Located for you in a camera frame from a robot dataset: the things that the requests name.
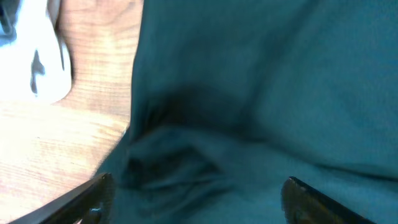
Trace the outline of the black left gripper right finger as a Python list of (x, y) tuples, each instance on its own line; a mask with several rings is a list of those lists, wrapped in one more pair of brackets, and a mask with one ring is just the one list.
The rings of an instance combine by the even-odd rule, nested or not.
[(293, 176), (283, 184), (281, 201), (288, 224), (375, 224)]

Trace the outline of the plain black t-shirt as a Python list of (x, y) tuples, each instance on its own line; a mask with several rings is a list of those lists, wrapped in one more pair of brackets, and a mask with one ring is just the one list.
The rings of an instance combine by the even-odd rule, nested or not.
[(397, 2), (143, 4), (111, 223), (284, 223), (291, 176), (397, 222)]

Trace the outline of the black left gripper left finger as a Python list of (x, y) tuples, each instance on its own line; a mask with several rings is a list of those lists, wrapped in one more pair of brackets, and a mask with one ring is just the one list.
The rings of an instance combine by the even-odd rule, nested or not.
[(108, 224), (114, 194), (113, 176), (98, 174), (10, 224)]

